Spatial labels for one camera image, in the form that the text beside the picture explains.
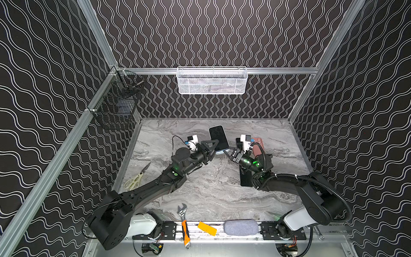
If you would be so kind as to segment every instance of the pink phone case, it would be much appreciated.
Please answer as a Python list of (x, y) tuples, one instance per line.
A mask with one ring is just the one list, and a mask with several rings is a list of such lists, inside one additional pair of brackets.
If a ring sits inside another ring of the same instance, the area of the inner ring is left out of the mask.
[[(261, 147), (264, 149), (263, 145), (263, 140), (260, 137), (252, 137), (251, 139), (254, 139), (254, 142), (257, 142), (261, 145)], [(254, 156), (262, 154), (260, 148), (258, 146), (253, 146), (253, 154)]]

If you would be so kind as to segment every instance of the smartphone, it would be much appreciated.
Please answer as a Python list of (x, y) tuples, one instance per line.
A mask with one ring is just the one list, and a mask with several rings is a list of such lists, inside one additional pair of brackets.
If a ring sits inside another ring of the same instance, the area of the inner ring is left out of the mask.
[[(261, 145), (261, 147), (263, 148), (263, 150), (264, 150), (263, 140), (260, 137), (252, 137), (251, 141), (253, 141), (253, 140), (254, 140), (254, 142), (259, 143)], [(254, 154), (255, 157), (262, 154), (260, 148), (257, 145), (253, 146), (253, 154)]]
[(211, 140), (218, 139), (218, 145), (215, 147), (216, 153), (223, 153), (223, 150), (227, 150), (229, 148), (229, 143), (227, 141), (223, 126), (211, 127), (208, 131), (210, 133)]

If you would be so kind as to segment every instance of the orange wrench handle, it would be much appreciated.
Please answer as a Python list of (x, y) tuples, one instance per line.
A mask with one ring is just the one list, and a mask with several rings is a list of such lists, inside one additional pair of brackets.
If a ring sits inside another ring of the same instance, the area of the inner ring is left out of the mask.
[(182, 225), (182, 235), (184, 238), (184, 246), (187, 247), (187, 245), (190, 243), (190, 235), (188, 234), (188, 229), (187, 229), (187, 220), (184, 220), (181, 222)]

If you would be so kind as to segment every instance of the scissors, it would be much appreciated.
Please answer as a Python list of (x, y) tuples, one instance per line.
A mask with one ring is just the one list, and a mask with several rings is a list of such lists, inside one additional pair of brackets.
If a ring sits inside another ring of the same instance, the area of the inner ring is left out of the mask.
[(140, 182), (141, 179), (144, 175), (144, 172), (146, 171), (146, 169), (148, 169), (148, 167), (150, 166), (151, 162), (149, 162), (141, 171), (139, 174), (137, 174), (135, 177), (127, 180), (124, 183), (124, 188), (128, 191), (134, 190), (136, 188), (138, 188), (140, 186)]

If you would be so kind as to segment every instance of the gray fabric pouch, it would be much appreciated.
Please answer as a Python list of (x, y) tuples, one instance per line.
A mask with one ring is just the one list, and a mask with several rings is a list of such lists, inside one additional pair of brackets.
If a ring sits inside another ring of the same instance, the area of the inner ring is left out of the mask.
[(228, 220), (224, 222), (224, 232), (230, 236), (250, 236), (258, 234), (255, 220)]

